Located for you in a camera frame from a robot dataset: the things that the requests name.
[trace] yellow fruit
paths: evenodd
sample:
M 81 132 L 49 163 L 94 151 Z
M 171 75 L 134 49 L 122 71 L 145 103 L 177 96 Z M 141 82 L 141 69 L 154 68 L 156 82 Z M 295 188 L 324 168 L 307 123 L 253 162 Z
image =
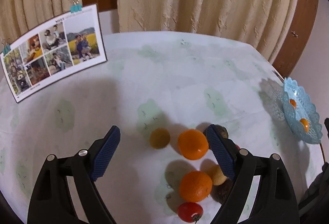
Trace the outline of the yellow fruit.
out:
M 157 128 L 151 133 L 150 144 L 154 149 L 165 148 L 170 142 L 170 134 L 165 128 Z
M 290 99 L 289 102 L 295 109 L 297 108 L 296 101 L 294 101 L 293 99 Z
M 308 132 L 310 130 L 310 123 L 305 118 L 302 118 L 299 121 L 304 125 L 305 131 Z
M 183 176 L 179 194 L 187 202 L 198 203 L 210 194 L 212 187 L 210 176 L 201 171 L 192 171 Z
M 219 165 L 213 166 L 209 170 L 208 175 L 211 177 L 214 186 L 219 186 L 223 184 L 227 179 L 227 176 L 223 174 L 223 171 L 221 170 Z
M 201 131 L 189 129 L 179 135 L 178 148 L 185 158 L 198 160 L 206 154 L 209 144 L 206 136 Z

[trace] white tablecloth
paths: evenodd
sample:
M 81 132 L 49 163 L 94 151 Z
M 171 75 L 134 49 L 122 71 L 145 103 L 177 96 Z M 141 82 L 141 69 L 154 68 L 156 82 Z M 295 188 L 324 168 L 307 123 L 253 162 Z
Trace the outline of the white tablecloth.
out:
M 72 156 L 114 124 L 121 142 L 96 186 L 118 224 L 181 223 L 171 209 L 182 202 L 175 191 L 180 178 L 215 161 L 211 151 L 198 161 L 177 153 L 177 136 L 186 128 L 221 124 L 253 155 L 280 154 L 297 199 L 321 172 L 320 146 L 299 142 L 290 132 L 277 101 L 282 83 L 250 45 L 175 32 L 106 35 L 104 44 L 106 63 L 19 104 L 6 81 L 0 83 L 0 189 L 23 221 L 47 155 Z M 163 150 L 148 144 L 158 127 L 171 133 Z M 240 220 L 250 213 L 258 180 Z M 85 220 L 76 190 L 72 197 Z M 211 196 L 200 204 L 205 211 L 200 223 L 210 223 L 220 204 Z

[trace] blue binder clip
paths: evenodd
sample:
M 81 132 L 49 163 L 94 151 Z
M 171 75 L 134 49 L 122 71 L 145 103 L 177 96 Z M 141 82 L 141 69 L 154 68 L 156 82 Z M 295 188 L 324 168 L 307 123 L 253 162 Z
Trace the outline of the blue binder clip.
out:
M 8 40 L 2 40 L 2 44 L 3 44 L 3 50 L 2 50 L 2 53 L 3 53 L 3 56 L 7 55 L 9 52 L 10 52 L 10 39 L 8 38 Z
M 82 4 L 79 4 L 80 0 L 73 0 L 74 5 L 70 7 L 71 13 L 82 11 Z

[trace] metal screw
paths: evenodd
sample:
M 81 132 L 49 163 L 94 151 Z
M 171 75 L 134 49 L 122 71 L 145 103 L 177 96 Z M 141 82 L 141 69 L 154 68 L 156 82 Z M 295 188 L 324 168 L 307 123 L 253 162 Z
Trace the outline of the metal screw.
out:
M 240 149 L 239 153 L 243 156 L 247 156 L 249 152 L 246 149 Z
M 82 149 L 81 151 L 79 151 L 79 156 L 86 156 L 88 153 L 88 151 L 86 149 Z
M 272 157 L 273 157 L 274 160 L 277 160 L 277 161 L 280 160 L 280 155 L 278 155 L 276 153 L 273 154 Z
M 48 155 L 47 156 L 47 161 L 52 161 L 52 160 L 54 160 L 55 159 L 55 155 L 53 155 L 53 154 L 50 154 L 50 155 Z
M 293 35 L 294 37 L 298 38 L 298 34 L 296 34 L 295 31 L 291 31 L 291 33 L 292 33 L 292 35 Z

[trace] small orange fruit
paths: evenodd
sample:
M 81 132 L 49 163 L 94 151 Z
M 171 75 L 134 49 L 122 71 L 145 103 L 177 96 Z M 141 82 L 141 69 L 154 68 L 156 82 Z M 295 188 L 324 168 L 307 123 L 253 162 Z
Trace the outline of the small orange fruit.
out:
M 305 118 L 302 118 L 299 121 L 304 125 L 305 131 L 308 132 L 310 130 L 310 123 Z
M 150 144 L 154 149 L 162 149 L 167 147 L 170 142 L 169 131 L 165 128 L 157 128 L 153 130 L 150 136 Z
M 212 187 L 210 176 L 201 171 L 192 171 L 183 176 L 179 194 L 187 202 L 198 203 L 210 194 Z
M 201 131 L 189 129 L 179 135 L 178 148 L 185 158 L 198 160 L 206 154 L 209 144 L 206 136 Z
M 296 107 L 297 107 L 296 101 L 294 101 L 293 99 L 290 99 L 289 102 L 296 109 Z

